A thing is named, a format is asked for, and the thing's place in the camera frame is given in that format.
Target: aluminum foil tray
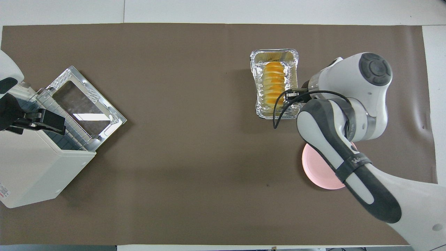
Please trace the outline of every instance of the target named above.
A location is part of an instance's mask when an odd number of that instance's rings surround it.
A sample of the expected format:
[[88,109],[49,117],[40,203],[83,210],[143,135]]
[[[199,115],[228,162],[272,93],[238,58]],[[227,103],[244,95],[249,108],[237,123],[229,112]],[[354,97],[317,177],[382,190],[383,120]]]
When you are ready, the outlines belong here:
[[[297,62],[299,54],[295,49],[267,49],[255,50],[251,53],[251,72],[256,83],[257,102],[256,113],[264,119],[273,119],[273,107],[265,104],[266,86],[264,84],[264,69],[270,62],[279,62],[285,74],[284,90],[297,88]],[[282,119],[294,119],[297,117],[302,104],[291,105],[284,113]],[[281,105],[276,107],[276,116],[282,111]]]
[[96,151],[127,119],[73,66],[36,94],[39,107],[65,118],[64,136],[48,136],[64,150]]

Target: brown tabletop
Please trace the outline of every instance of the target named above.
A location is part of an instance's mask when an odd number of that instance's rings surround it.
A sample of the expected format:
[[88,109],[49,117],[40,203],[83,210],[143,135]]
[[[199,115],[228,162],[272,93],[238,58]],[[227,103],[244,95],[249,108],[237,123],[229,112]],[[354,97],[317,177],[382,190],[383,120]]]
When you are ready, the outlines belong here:
[[345,188],[312,184],[294,120],[257,117],[249,54],[295,48],[300,84],[338,56],[390,63],[389,123],[356,145],[382,171],[435,182],[420,26],[6,26],[37,90],[74,65],[128,119],[54,200],[0,205],[0,244],[406,244]]

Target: black cable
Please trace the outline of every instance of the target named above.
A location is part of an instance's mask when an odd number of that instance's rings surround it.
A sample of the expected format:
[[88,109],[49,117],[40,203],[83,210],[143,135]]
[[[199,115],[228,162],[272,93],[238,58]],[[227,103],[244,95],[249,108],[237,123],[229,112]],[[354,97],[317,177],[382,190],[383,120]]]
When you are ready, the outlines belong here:
[[282,93],[277,97],[277,99],[276,99],[276,103],[274,104],[274,109],[273,109],[273,127],[274,127],[274,129],[276,129],[277,126],[279,125],[279,121],[280,121],[280,118],[282,118],[283,111],[285,111],[285,110],[289,107],[289,106],[287,106],[286,109],[283,108],[282,113],[280,114],[279,119],[278,119],[278,121],[277,121],[277,125],[276,125],[275,119],[276,119],[276,107],[277,107],[277,103],[279,102],[280,98],[281,98],[283,95],[285,95],[286,93],[289,93],[289,92],[292,92],[292,90],[291,90],[291,89],[288,89],[288,90],[282,92]]
[[329,94],[333,94],[333,95],[336,95],[336,96],[339,96],[339,97],[345,99],[345,101],[347,101],[347,103],[351,104],[351,103],[350,103],[350,100],[348,100],[344,95],[342,95],[342,94],[340,94],[340,93],[337,93],[337,92],[332,92],[332,91],[312,91],[312,92],[305,92],[305,93],[303,93],[303,94],[301,94],[301,95],[298,95],[297,97],[293,98],[293,99],[292,99],[292,100],[291,100],[285,107],[283,107],[282,112],[280,113],[279,117],[277,118],[277,124],[276,124],[275,119],[276,119],[276,106],[277,106],[277,103],[279,102],[280,98],[281,98],[284,94],[286,94],[286,93],[288,93],[288,92],[292,92],[292,89],[289,89],[289,90],[286,90],[286,91],[282,92],[282,93],[278,96],[278,98],[277,98],[277,100],[276,100],[276,103],[274,104],[274,109],[273,109],[273,128],[274,128],[274,129],[276,129],[276,128],[279,126],[279,122],[280,122],[280,120],[281,120],[283,114],[285,113],[285,111],[288,109],[288,107],[290,107],[292,104],[294,104],[294,103],[296,103],[297,101],[299,101],[300,99],[302,99],[302,97],[305,97],[305,96],[308,96],[308,95],[311,95],[311,94],[314,94],[314,93],[329,93]]

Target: pink plate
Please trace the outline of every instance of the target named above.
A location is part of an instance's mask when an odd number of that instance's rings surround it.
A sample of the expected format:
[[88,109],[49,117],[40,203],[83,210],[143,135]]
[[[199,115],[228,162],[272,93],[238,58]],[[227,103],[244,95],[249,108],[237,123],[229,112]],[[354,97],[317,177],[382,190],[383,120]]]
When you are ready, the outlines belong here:
[[317,186],[330,190],[345,187],[320,154],[309,144],[305,145],[302,152],[302,165],[305,174]]

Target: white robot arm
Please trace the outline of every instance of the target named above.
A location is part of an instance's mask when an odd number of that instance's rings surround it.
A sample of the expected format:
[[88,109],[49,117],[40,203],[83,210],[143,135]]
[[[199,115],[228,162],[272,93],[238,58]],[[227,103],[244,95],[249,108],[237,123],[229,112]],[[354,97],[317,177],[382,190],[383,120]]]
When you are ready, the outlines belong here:
[[0,99],[24,76],[14,61],[0,50]]
[[338,92],[347,99],[313,94],[315,99],[297,117],[297,128],[370,214],[417,251],[446,250],[446,188],[384,173],[350,143],[383,133],[391,80],[390,66],[376,54],[338,58],[313,76],[308,88]]
[[8,91],[23,81],[23,73],[14,61],[0,50],[0,131],[22,134],[27,130],[50,130],[65,134],[65,118],[46,109],[24,111]]

